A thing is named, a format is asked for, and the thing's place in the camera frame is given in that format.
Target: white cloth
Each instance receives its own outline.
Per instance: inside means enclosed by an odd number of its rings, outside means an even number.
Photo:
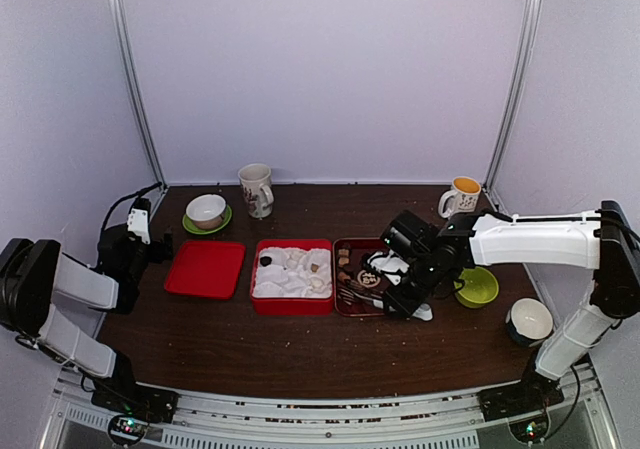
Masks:
[[[304,251],[297,247],[268,247],[258,259],[270,257],[271,264],[258,266],[253,297],[326,299],[333,290],[331,252],[327,249]]]

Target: red tray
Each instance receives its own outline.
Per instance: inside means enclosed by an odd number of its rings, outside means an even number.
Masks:
[[[172,294],[230,299],[246,248],[237,242],[188,241],[178,251],[164,288]]]
[[[331,241],[326,239],[265,239],[256,247],[256,258],[253,261],[253,276],[251,277],[251,302],[258,314],[264,316],[324,316],[333,311],[333,293],[335,293],[335,276],[332,274],[334,291],[326,299],[308,298],[262,298],[253,297],[256,285],[256,271],[258,269],[260,251],[267,247],[299,247],[310,249],[327,249],[331,251]]]
[[[338,251],[343,248],[348,248],[351,251],[349,256],[349,264],[345,267],[338,267]],[[358,276],[361,273],[364,275],[364,271],[361,267],[361,261],[365,254],[372,254],[376,251],[388,251],[389,248],[377,238],[359,238],[359,239],[338,239],[333,244],[333,274],[334,274],[334,294],[335,294],[335,306],[338,314],[346,317],[371,317],[371,316],[384,316],[384,311],[373,307],[367,302],[354,301],[349,304],[340,295],[338,288],[340,282],[338,281],[338,274],[340,271],[346,271],[353,278],[358,280]],[[382,293],[389,288],[391,282],[386,277],[378,277],[378,283],[375,286],[376,293]]]

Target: lime green bowl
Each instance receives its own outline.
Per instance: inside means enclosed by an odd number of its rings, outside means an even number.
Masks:
[[[465,284],[455,296],[464,307],[480,309],[498,297],[498,280],[483,267],[465,269],[460,279],[465,281]],[[458,289],[461,284],[455,283],[454,286]]]

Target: white wall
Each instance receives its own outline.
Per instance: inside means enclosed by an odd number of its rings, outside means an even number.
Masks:
[[[484,177],[524,0],[125,0],[171,183]]]
[[[0,33],[0,249],[53,238],[93,263],[110,204],[153,182],[107,0],[0,0]],[[34,446],[57,372],[0,330],[0,447]]]
[[[544,0],[533,59],[497,189],[511,212],[619,201],[640,228],[640,0]],[[537,267],[561,316],[589,273]],[[637,447],[640,317],[593,351],[624,447]]]

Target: table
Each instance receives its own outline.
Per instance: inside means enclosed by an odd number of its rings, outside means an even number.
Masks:
[[[377,237],[403,209],[442,225],[444,186],[275,186],[274,213],[251,219],[239,187],[172,187],[152,232],[171,226],[175,247],[196,238],[181,226],[187,203],[220,194],[230,225],[206,240],[247,246],[234,297],[215,301],[168,294],[170,262],[150,265],[128,316],[109,314],[99,340],[127,354],[140,382],[192,391],[270,398],[354,398],[423,394],[519,379],[530,351],[504,328],[508,308],[536,297],[521,265],[491,268],[500,295],[482,310],[455,298],[430,301],[434,320],[258,316],[249,299],[251,264],[262,239]],[[481,207],[488,206],[486,198]]]

